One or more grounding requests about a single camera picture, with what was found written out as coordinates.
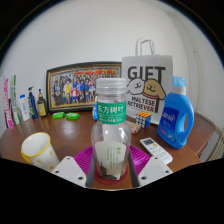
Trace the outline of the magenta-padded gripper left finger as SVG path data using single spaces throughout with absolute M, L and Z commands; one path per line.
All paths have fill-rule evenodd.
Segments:
M 93 149 L 89 146 L 74 157 L 66 156 L 52 173 L 81 187 L 91 188 L 94 171 Z

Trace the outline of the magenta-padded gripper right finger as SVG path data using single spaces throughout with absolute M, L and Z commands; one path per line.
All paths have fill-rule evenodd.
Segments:
M 143 187 L 173 173 L 160 159 L 134 146 L 130 146 L 129 168 L 134 188 Z

